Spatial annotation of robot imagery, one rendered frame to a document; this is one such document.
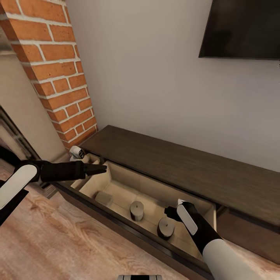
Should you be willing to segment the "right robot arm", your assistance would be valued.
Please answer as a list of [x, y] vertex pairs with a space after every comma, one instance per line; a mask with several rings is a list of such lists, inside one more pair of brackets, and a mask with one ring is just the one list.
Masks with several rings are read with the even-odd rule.
[[193, 205], [183, 203], [179, 199], [177, 208], [169, 206], [164, 212], [168, 218], [181, 220], [185, 225], [215, 280], [265, 280], [221, 238]]

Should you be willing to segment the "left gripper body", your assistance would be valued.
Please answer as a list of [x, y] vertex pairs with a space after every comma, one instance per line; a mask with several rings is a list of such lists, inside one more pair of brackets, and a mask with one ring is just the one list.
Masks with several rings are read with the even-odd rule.
[[82, 161], [59, 163], [55, 170], [56, 180], [67, 181], [85, 179], [86, 173], [84, 173], [84, 176], [81, 176], [81, 165], [83, 165]]

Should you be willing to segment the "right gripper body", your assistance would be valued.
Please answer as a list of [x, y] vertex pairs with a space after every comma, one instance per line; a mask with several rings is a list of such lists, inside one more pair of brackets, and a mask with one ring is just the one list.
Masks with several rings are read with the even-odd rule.
[[176, 220], [177, 222], [180, 222], [180, 220], [177, 217], [177, 208], [173, 208], [169, 206], [167, 209], [168, 209], [167, 217]]

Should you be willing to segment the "pillar candle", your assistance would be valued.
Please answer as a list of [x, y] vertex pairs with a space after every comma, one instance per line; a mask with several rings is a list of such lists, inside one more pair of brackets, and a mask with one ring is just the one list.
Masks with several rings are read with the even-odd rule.
[[160, 238], [168, 241], [175, 231], [173, 222], [168, 217], [163, 217], [157, 226], [157, 234]]
[[95, 201], [99, 202], [100, 204], [110, 208], [113, 203], [114, 196], [106, 193], [106, 192], [99, 192], [95, 196]]
[[144, 205], [140, 201], [134, 201], [130, 206], [130, 214], [134, 221], [141, 221], [144, 217]]

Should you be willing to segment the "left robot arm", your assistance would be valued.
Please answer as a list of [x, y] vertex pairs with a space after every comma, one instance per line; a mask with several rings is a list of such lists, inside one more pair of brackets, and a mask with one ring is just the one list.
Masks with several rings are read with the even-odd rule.
[[69, 152], [72, 157], [68, 163], [22, 160], [6, 181], [0, 180], [0, 226], [28, 194], [25, 186], [38, 182], [39, 176], [42, 182], [67, 181], [107, 172], [106, 165], [83, 163], [85, 153], [80, 147], [73, 146]]

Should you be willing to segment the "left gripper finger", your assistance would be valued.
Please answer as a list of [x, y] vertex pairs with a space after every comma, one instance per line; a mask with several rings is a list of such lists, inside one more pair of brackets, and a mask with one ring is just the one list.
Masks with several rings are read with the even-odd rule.
[[99, 165], [99, 164], [83, 163], [83, 165], [81, 165], [80, 175], [84, 176], [84, 173], [95, 171], [95, 170], [103, 170], [103, 169], [107, 169], [107, 166]]
[[92, 176], [92, 175], [95, 175], [95, 174], [106, 173], [106, 172], [107, 172], [106, 169], [103, 169], [103, 170], [95, 170], [95, 171], [87, 172], [86, 175]]

